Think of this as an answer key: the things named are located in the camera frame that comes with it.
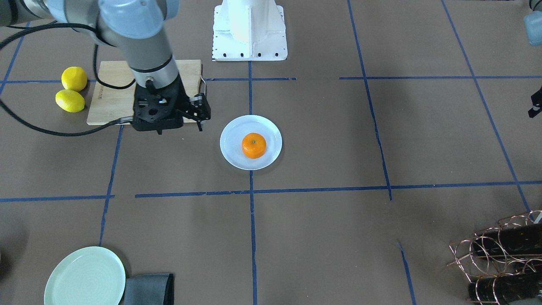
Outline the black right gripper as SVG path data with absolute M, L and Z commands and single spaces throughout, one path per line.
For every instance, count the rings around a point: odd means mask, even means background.
M 182 79 L 176 78 L 170 85 L 160 89 L 135 86 L 132 127 L 137 131 L 178 129 L 183 118 L 193 120 L 202 132 L 205 120 L 211 120 L 211 108 L 205 94 L 189 98 Z

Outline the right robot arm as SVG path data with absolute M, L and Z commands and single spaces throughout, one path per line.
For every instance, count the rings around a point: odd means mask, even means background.
M 96 43 L 119 48 L 134 76 L 133 114 L 81 133 L 57 133 L 34 126 L 1 108 L 26 127 L 53 136 L 76 137 L 97 133 L 117 124 L 137 131 L 178 129 L 184 119 L 201 125 L 211 119 L 205 93 L 187 95 L 164 23 L 178 13 L 178 0 L 2 0 L 1 25 L 12 26 L 39 19 L 54 24 L 23 29 L 2 40 L 1 47 L 30 33 L 70 28 L 86 33 Z

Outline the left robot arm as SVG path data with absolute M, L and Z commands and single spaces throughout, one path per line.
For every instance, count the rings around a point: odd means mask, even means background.
M 542 45 L 542 12 L 535 10 L 524 19 L 527 41 L 531 46 Z M 542 111 L 542 88 L 531 95 L 532 108 L 528 111 L 530 118 L 534 118 Z

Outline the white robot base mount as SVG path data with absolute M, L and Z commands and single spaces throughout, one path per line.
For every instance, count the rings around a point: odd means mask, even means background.
M 284 61 L 283 7 L 274 0 L 224 0 L 213 11 L 213 61 Z

